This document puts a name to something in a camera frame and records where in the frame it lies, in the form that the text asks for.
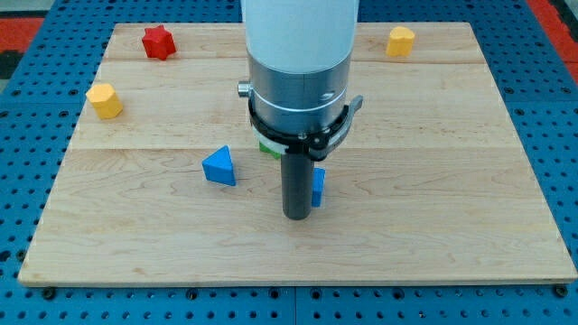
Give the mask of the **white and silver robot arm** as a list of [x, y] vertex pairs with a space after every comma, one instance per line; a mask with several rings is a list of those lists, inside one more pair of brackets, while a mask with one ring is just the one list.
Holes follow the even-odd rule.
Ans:
[[250, 102], [284, 134], [315, 133], [341, 114], [359, 0], [243, 0]]

